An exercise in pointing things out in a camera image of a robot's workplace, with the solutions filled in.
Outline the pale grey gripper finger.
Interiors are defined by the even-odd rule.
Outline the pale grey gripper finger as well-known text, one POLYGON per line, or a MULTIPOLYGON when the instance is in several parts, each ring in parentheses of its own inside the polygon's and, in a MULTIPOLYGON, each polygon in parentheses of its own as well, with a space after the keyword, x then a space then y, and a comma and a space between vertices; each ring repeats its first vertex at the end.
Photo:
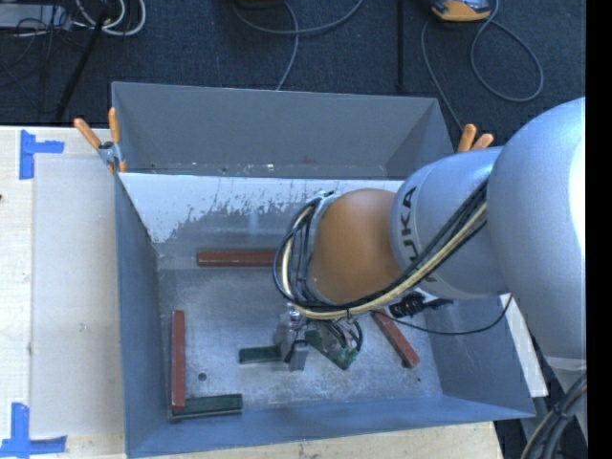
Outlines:
POLYGON ((288 353, 288 368, 291 372, 303 371, 308 357, 309 345, 306 341, 295 342, 288 353))
POLYGON ((276 324, 273 343, 280 349, 290 349, 293 345, 293 327, 290 322, 280 320, 276 324))

